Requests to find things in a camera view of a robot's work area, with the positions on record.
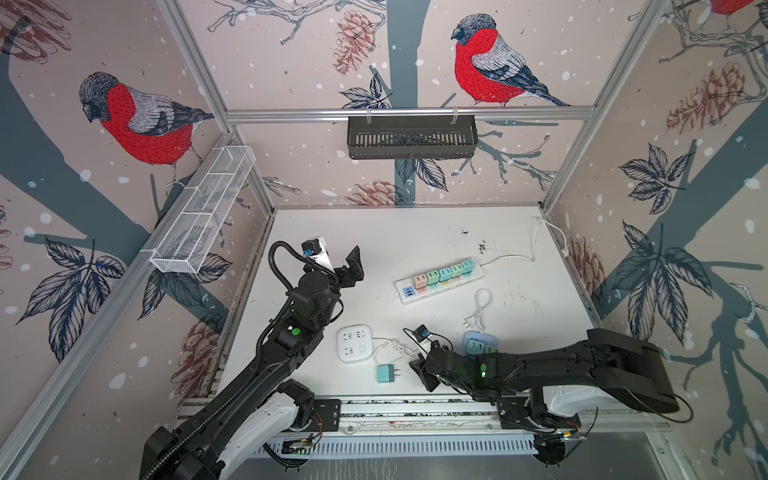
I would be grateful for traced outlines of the white long power strip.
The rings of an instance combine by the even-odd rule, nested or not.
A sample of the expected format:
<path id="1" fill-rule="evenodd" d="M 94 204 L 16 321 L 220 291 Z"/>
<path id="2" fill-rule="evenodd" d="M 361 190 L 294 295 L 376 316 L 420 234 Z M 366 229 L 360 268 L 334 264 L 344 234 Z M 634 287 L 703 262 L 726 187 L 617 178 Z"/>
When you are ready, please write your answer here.
<path id="1" fill-rule="evenodd" d="M 396 281 L 395 295 L 403 305 L 408 305 L 479 281 L 485 276 L 476 258 L 466 258 Z"/>

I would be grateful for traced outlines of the white square power strip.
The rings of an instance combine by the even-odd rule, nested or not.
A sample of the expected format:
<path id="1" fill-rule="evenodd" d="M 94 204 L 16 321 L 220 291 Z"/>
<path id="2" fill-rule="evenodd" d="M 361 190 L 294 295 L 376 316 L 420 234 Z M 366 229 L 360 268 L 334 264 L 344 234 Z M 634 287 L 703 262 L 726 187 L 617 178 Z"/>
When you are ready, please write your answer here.
<path id="1" fill-rule="evenodd" d="M 369 360 L 373 355 L 373 336 L 368 325 L 342 328 L 337 334 L 337 351 L 344 364 Z"/>

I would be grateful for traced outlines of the dark green plug adapter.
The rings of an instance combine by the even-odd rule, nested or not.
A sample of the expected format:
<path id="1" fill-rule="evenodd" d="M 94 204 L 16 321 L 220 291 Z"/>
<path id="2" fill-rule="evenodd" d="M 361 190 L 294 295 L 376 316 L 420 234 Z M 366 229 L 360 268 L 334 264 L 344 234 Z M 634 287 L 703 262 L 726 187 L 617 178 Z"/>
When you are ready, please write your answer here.
<path id="1" fill-rule="evenodd" d="M 440 273 L 438 270 L 429 271 L 426 273 L 427 284 L 435 285 L 440 281 Z"/>

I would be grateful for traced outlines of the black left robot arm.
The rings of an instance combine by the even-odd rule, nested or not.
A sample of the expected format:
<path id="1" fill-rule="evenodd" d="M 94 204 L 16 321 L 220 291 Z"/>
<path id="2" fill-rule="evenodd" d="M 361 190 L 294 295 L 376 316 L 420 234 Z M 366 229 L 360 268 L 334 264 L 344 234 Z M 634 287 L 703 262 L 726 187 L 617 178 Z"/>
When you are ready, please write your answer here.
<path id="1" fill-rule="evenodd" d="M 335 268 L 321 237 L 300 251 L 276 241 L 267 261 L 286 301 L 257 338 L 254 358 L 191 419 L 148 438 L 140 478 L 227 479 L 278 433 L 310 425 L 315 395 L 291 375 L 343 313 L 342 289 L 363 280 L 361 252 L 354 247 Z"/>

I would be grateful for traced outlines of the teal green front adapter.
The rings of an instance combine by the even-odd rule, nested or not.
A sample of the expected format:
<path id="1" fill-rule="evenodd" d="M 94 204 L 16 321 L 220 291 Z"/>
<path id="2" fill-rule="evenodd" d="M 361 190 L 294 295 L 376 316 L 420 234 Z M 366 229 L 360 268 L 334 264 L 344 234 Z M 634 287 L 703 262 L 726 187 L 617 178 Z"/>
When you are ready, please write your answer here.
<path id="1" fill-rule="evenodd" d="M 399 369 L 394 364 L 383 364 L 376 367 L 376 380 L 380 384 L 394 383 L 399 377 Z"/>

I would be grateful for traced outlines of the blue rounded power strip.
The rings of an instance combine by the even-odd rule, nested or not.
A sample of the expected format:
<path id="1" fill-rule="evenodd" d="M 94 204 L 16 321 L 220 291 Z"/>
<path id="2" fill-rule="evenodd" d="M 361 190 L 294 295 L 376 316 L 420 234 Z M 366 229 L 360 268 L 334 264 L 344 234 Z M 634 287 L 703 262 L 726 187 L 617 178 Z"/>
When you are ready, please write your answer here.
<path id="1" fill-rule="evenodd" d="M 496 353 L 499 351 L 499 340 L 489 334 L 469 331 L 462 342 L 462 354 L 469 357 Z"/>

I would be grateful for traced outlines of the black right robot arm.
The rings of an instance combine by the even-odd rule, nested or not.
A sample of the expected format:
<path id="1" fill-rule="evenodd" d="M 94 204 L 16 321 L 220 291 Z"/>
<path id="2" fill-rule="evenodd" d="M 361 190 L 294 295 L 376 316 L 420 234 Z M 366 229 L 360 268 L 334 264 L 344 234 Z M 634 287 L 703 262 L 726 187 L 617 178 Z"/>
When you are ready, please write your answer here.
<path id="1" fill-rule="evenodd" d="M 409 363 L 428 391 L 439 385 L 496 407 L 503 427 L 539 433 L 574 427 L 583 410 L 616 401 L 659 416 L 680 409 L 652 343 L 590 329 L 570 346 L 527 354 L 462 355 L 432 341 Z"/>

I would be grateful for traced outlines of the pink plug adapter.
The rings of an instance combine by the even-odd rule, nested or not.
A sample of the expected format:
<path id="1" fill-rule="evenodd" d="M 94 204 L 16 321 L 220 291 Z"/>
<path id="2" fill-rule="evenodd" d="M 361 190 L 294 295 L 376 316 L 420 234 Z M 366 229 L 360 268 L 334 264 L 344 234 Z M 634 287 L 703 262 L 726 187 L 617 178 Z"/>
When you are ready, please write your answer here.
<path id="1" fill-rule="evenodd" d="M 416 290 L 424 289 L 428 286 L 428 277 L 422 273 L 413 278 L 413 286 Z"/>

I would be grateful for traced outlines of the teal plug adapter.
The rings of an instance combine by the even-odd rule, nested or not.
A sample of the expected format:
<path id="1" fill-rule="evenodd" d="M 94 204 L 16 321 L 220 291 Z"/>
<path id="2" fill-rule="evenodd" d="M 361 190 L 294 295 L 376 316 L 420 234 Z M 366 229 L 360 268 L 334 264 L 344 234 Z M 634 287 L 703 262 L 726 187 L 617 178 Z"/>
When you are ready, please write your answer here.
<path id="1" fill-rule="evenodd" d="M 487 345 L 483 341 L 470 339 L 467 341 L 465 353 L 468 356 L 482 355 L 485 353 L 486 347 Z"/>
<path id="2" fill-rule="evenodd" d="M 452 279 L 452 271 L 450 267 L 442 268 L 439 270 L 440 273 L 440 281 L 439 282 L 446 282 Z"/>
<path id="3" fill-rule="evenodd" d="M 463 275 L 467 275 L 467 274 L 470 274 L 470 273 L 471 273 L 471 272 L 474 270 L 474 268 L 475 268 L 475 265 L 476 265 L 476 263 L 474 262 L 474 260 L 473 260 L 473 259 L 466 259 L 466 260 L 464 260 L 464 261 L 461 263 L 461 266 L 462 266 L 462 274 L 463 274 Z"/>

